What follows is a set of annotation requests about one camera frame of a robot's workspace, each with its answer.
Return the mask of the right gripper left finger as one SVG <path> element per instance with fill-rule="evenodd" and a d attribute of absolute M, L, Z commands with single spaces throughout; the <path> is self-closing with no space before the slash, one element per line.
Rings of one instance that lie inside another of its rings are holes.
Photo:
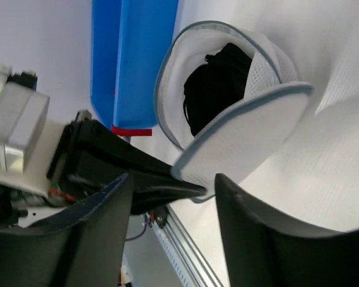
<path fill-rule="evenodd" d="M 0 286 L 117 286 L 132 203 L 124 174 L 29 227 L 0 230 Z"/>

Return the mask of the black bra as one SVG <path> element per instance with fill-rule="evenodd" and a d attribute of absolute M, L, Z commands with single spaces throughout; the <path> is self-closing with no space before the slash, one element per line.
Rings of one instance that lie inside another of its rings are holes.
<path fill-rule="evenodd" d="M 244 98 L 252 63 L 231 42 L 215 55 L 207 54 L 205 61 L 184 84 L 183 111 L 193 136 L 220 112 Z"/>

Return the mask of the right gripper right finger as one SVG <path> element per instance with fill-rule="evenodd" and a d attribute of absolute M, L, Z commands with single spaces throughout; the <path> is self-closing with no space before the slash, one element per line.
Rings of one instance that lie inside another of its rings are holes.
<path fill-rule="evenodd" d="M 359 286 L 359 229 L 298 220 L 222 173 L 215 199 L 232 286 Z"/>

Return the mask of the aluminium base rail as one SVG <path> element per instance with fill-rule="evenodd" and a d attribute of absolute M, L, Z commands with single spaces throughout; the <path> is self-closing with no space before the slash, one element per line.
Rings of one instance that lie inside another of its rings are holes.
<path fill-rule="evenodd" d="M 122 261 L 122 286 L 229 286 L 170 207 L 131 216 Z"/>

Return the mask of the blue plastic bin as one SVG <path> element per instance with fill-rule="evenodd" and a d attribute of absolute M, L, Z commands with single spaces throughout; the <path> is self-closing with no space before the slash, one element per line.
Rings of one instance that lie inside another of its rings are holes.
<path fill-rule="evenodd" d="M 177 1 L 93 1 L 90 100 L 104 126 L 151 129 Z"/>

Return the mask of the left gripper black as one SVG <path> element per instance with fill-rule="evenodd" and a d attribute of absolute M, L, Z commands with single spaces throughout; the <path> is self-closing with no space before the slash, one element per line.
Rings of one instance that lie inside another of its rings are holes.
<path fill-rule="evenodd" d="M 200 197 L 206 188 L 171 175 L 172 166 L 115 135 L 88 110 L 67 124 L 47 171 L 53 200 L 76 203 L 123 173 L 133 180 L 131 215 L 142 215 L 176 200 Z"/>

